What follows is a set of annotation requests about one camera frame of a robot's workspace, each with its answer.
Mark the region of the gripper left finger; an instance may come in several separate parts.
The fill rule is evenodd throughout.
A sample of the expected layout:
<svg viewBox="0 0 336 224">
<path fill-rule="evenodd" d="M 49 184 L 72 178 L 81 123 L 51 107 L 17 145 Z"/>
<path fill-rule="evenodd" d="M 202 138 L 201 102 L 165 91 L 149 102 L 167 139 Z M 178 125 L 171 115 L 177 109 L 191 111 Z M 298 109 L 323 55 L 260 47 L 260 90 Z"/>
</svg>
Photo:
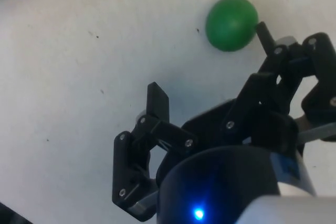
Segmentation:
<svg viewBox="0 0 336 224">
<path fill-rule="evenodd" d="M 138 221 L 156 213 L 159 187 L 150 177 L 150 151 L 159 146 L 179 157 L 190 156 L 197 137 L 170 123 L 167 94 L 156 83 L 147 87 L 145 113 L 134 129 L 121 132 L 114 140 L 112 201 Z"/>
</svg>

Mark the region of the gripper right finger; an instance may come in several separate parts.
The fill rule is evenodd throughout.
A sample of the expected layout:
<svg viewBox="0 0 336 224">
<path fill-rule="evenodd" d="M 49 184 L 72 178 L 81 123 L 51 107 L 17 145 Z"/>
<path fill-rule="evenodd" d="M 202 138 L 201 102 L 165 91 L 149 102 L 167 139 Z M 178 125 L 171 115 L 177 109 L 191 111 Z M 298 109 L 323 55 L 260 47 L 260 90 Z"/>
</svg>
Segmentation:
<svg viewBox="0 0 336 224">
<path fill-rule="evenodd" d="M 301 44 L 276 44 L 266 24 L 256 25 L 256 33 L 267 55 L 235 99 L 224 123 L 243 125 L 258 110 L 287 115 L 291 100 L 303 78 L 315 76 L 317 84 L 301 103 L 312 124 L 335 122 L 335 48 L 326 33 L 316 33 Z"/>
</svg>

